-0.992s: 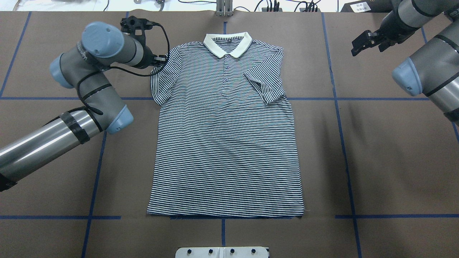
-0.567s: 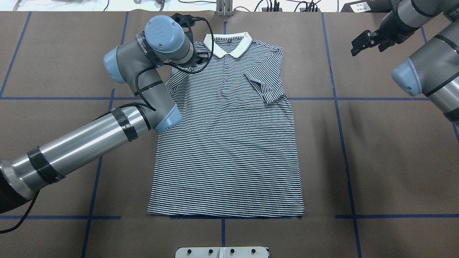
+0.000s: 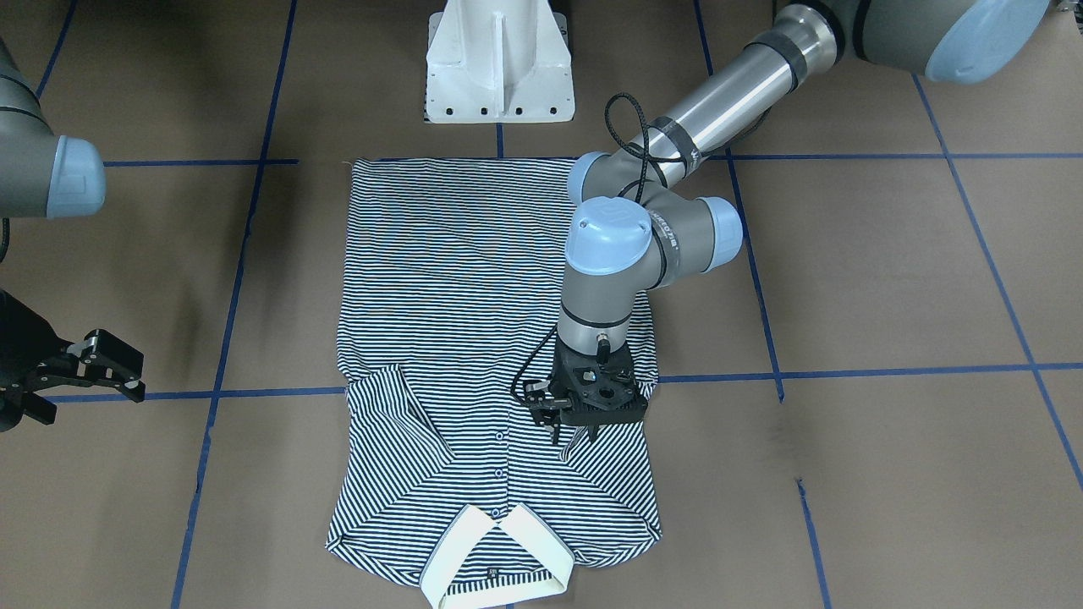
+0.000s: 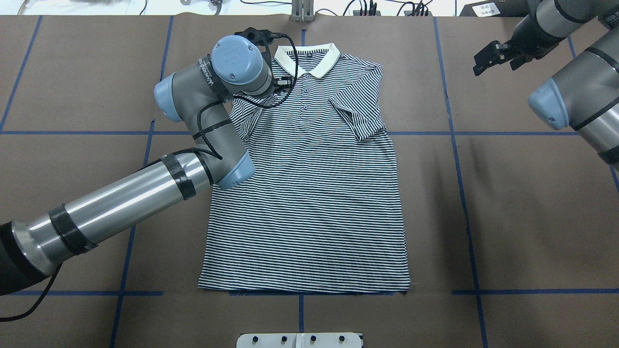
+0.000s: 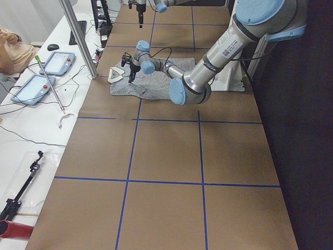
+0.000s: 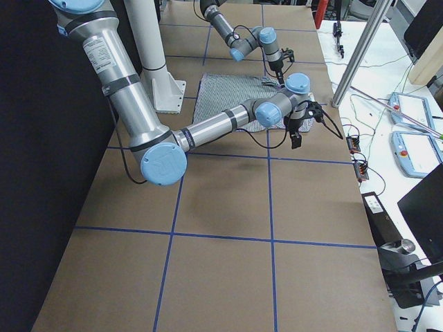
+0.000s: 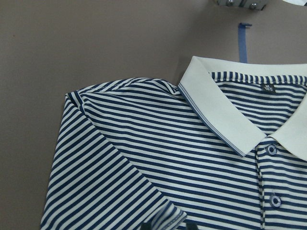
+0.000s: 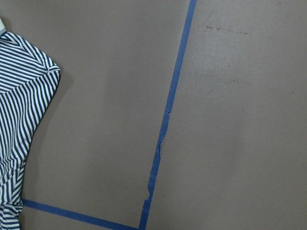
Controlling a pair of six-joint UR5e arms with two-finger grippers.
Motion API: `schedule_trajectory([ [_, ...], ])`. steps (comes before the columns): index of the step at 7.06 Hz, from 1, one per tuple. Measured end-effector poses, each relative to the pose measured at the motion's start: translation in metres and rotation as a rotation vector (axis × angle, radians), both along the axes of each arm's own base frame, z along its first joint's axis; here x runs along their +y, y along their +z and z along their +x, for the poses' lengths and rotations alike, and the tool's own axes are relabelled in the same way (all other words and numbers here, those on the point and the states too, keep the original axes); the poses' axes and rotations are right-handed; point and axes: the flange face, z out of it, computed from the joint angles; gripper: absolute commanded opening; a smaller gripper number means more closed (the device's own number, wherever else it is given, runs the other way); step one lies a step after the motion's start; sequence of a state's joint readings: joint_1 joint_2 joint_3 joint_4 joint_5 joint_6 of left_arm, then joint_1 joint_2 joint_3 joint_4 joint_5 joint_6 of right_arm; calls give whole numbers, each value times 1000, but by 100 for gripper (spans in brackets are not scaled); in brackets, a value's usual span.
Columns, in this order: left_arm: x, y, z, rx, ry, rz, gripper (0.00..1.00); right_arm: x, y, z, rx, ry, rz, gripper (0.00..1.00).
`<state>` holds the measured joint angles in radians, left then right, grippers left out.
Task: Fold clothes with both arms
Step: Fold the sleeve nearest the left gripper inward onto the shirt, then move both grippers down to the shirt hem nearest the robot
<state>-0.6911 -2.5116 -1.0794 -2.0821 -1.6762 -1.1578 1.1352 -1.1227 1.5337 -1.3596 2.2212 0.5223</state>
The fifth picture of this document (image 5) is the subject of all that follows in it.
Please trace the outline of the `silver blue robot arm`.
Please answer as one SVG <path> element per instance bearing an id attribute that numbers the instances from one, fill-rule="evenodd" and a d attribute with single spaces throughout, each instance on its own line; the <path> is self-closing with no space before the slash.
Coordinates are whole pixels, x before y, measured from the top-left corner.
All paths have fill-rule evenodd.
<path id="1" fill-rule="evenodd" d="M 156 0 L 153 1 L 155 12 L 163 13 L 167 10 L 168 7 L 177 6 L 182 3 L 188 2 L 187 0 Z M 139 27 L 142 28 L 144 24 L 144 12 L 146 11 L 147 1 L 146 0 L 137 0 L 137 1 L 128 1 L 129 9 L 132 9 L 133 5 L 136 6 L 136 11 L 138 12 L 138 23 Z"/>
<path id="2" fill-rule="evenodd" d="M 279 42 L 301 37 L 307 10 L 308 2 L 302 0 L 237 1 L 232 24 L 191 71 L 182 70 L 168 59 L 153 58 L 150 45 L 144 40 L 137 43 L 134 55 L 122 56 L 121 65 L 130 66 L 129 82 L 134 81 L 139 71 L 161 71 L 172 79 L 169 96 L 173 103 L 201 104 L 210 98 L 210 80 L 249 43 L 261 38 Z"/>

